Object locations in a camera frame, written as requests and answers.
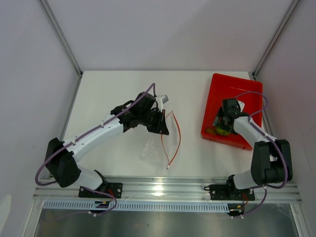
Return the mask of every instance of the white tabletop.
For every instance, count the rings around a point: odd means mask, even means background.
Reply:
[[[167,159],[160,135],[138,126],[107,140],[80,164],[106,176],[226,177],[250,169],[252,152],[209,142],[200,131],[209,87],[214,73],[249,79],[247,72],[87,71],[84,72],[66,130],[65,139],[87,130],[110,111],[156,83],[157,95],[167,94],[166,112],[173,110],[181,127],[177,157],[166,170]],[[164,137],[172,153],[179,139],[168,118],[170,136]]]

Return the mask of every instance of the gray wall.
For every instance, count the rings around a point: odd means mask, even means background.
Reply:
[[[18,237],[78,79],[36,0],[2,0],[0,32],[0,200],[12,195],[1,237]]]
[[[272,101],[268,110],[279,138],[292,149],[294,181],[316,236],[316,1],[304,0],[259,74]]]
[[[291,2],[49,0],[85,71],[252,71]]]

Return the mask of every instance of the gray floor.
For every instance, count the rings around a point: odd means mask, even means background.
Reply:
[[[44,210],[36,237],[298,237],[289,205],[265,204],[244,219],[227,214],[113,211],[92,217]]]

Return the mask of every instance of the orange string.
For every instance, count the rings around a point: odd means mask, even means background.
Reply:
[[[168,167],[167,167],[167,169],[169,168],[169,166],[171,165],[171,163],[173,162],[173,160],[176,158],[176,156],[177,156],[177,154],[178,154],[178,151],[179,151],[179,148],[180,148],[180,144],[181,144],[181,130],[180,130],[180,126],[179,126],[178,120],[177,120],[176,116],[174,115],[174,112],[173,112],[173,111],[171,111],[171,112],[166,116],[166,118],[168,118],[170,114],[173,115],[173,119],[174,119],[174,121],[176,122],[176,125],[177,125],[177,128],[178,128],[178,132],[179,132],[179,144],[178,144],[178,147],[177,147],[177,150],[176,150],[174,156],[172,157],[171,161],[169,161],[169,156],[168,156],[168,154],[167,154],[167,152],[166,152],[166,150],[165,150],[165,148],[164,148],[164,145],[163,145],[163,135],[161,135],[162,148],[163,148],[163,151],[164,151],[164,153],[165,153],[165,155],[166,155],[166,157],[167,157],[167,160],[168,160]]]

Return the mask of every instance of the black mounting plate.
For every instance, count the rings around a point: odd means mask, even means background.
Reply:
[[[123,184],[122,183],[108,183],[105,193],[110,194],[108,192],[108,189],[110,189],[112,191],[112,193],[114,194],[114,197],[116,199],[121,198],[122,192],[123,192]],[[90,192],[87,189],[85,189],[84,187],[80,187],[78,197],[79,198],[109,198],[105,195]]]
[[[255,194],[250,194],[250,189],[235,190],[234,193],[228,193],[226,184],[211,184],[204,187],[204,190],[209,191],[211,200],[235,200],[243,201],[242,194],[245,194],[249,201],[255,200]]]

